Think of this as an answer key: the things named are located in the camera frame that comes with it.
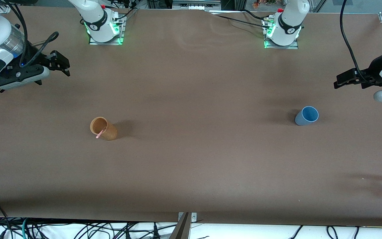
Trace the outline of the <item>brown cup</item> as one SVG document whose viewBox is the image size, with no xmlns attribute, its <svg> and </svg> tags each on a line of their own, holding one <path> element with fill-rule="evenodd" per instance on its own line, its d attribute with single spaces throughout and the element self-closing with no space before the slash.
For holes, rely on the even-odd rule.
<svg viewBox="0 0 382 239">
<path fill-rule="evenodd" d="M 107 127 L 105 132 L 99 139 L 106 141 L 115 140 L 118 136 L 118 130 L 110 121 L 103 117 L 94 118 L 90 123 L 90 130 L 96 136 L 104 127 Z"/>
</svg>

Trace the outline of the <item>silver table bracket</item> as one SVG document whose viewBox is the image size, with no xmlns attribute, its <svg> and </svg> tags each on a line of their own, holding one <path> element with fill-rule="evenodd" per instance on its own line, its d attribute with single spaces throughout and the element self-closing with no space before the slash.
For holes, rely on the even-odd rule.
<svg viewBox="0 0 382 239">
<path fill-rule="evenodd" d="M 181 220 L 183 214 L 184 214 L 184 212 L 179 212 L 178 213 L 178 221 Z M 191 217 L 191 222 L 192 223 L 197 222 L 197 212 L 191 212 L 191 213 L 189 213 L 189 216 Z"/>
</svg>

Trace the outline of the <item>brown beam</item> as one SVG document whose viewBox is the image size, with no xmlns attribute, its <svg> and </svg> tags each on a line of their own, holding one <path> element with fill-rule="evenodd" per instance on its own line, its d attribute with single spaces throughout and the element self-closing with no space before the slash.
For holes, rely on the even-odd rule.
<svg viewBox="0 0 382 239">
<path fill-rule="evenodd" d="M 182 213 L 169 239 L 189 239 L 192 220 L 191 212 Z"/>
</svg>

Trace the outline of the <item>silver equipment box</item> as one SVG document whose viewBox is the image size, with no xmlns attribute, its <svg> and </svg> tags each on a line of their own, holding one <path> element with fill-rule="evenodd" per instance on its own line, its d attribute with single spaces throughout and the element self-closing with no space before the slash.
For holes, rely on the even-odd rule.
<svg viewBox="0 0 382 239">
<path fill-rule="evenodd" d="M 174 10 L 221 10 L 221 0 L 172 0 Z"/>
</svg>

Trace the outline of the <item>blue cup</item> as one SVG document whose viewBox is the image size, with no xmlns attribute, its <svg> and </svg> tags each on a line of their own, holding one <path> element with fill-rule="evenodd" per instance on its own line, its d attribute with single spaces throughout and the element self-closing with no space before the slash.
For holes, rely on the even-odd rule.
<svg viewBox="0 0 382 239">
<path fill-rule="evenodd" d="M 312 124 L 319 119 L 319 112 L 315 107 L 306 106 L 296 115 L 294 122 L 299 126 Z"/>
</svg>

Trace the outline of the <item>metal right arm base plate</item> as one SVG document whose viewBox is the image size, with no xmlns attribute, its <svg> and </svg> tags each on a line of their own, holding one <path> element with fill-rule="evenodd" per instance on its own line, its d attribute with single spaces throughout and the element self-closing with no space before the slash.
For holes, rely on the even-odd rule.
<svg viewBox="0 0 382 239">
<path fill-rule="evenodd" d="M 109 31 L 106 31 L 105 35 L 113 35 L 113 38 L 106 42 L 98 42 L 95 40 L 91 36 L 89 29 L 87 29 L 87 33 L 89 35 L 89 45 L 122 45 L 125 37 L 126 20 L 127 18 L 123 18 L 110 23 Z"/>
</svg>

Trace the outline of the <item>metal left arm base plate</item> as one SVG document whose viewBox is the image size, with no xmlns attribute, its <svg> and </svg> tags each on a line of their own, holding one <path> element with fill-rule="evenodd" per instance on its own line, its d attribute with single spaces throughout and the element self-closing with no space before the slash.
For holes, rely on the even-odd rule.
<svg viewBox="0 0 382 239">
<path fill-rule="evenodd" d="M 273 18 L 264 18 L 261 23 L 264 26 L 264 48 L 298 49 L 298 34 L 286 34 Z"/>
</svg>

